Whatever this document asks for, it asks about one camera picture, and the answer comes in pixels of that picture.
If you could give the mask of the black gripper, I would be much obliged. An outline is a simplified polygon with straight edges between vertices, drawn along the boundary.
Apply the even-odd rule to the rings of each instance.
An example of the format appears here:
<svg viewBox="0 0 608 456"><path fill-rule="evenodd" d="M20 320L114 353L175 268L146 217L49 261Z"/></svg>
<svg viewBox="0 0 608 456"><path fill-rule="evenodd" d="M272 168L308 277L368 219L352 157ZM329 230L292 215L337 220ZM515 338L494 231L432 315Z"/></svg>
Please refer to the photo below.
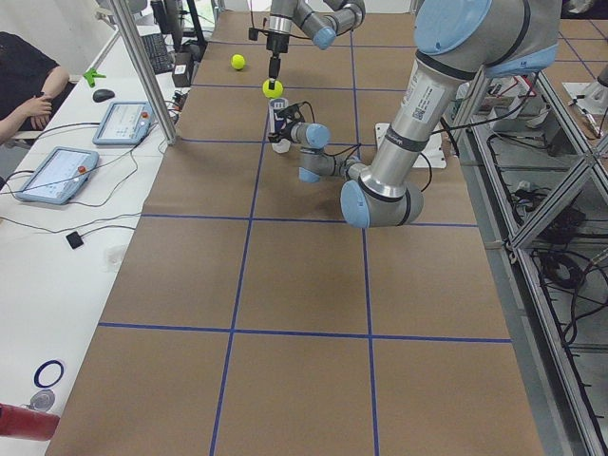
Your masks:
<svg viewBox="0 0 608 456"><path fill-rule="evenodd" d="M266 49L271 52L269 62L269 79L278 80L280 72L280 55L287 53L289 49L289 35L277 31L267 32Z"/></svg>
<svg viewBox="0 0 608 456"><path fill-rule="evenodd" d="M274 111L275 122L278 126L275 128L275 133L268 135L270 143L281 143L283 140L292 139L292 130L297 124L304 122L304 116L301 113L299 104L291 104L287 107L276 109Z"/></svg>

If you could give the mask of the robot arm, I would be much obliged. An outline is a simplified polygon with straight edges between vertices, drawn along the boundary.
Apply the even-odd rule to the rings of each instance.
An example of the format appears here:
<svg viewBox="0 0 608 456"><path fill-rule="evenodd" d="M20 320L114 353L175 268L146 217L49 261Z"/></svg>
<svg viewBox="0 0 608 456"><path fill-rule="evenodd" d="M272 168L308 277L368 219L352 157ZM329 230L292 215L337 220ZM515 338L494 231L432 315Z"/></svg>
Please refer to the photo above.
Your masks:
<svg viewBox="0 0 608 456"><path fill-rule="evenodd" d="M266 48L272 53L269 62L268 89L275 89L280 71L280 56L288 52L292 26L296 25L315 46L324 50L335 38L358 28L364 21L364 1L325 1L332 10L323 14L306 1L273 1L267 31Z"/></svg>
<svg viewBox="0 0 608 456"><path fill-rule="evenodd" d="M557 55L560 18L559 1L426 1L415 20L416 60L406 95L371 164L326 154L329 131L323 125L291 121L275 140L300 144L302 181L345 179L340 204L348 224L410 223L424 201L407 175L459 86L478 71L495 78L549 67Z"/></svg>

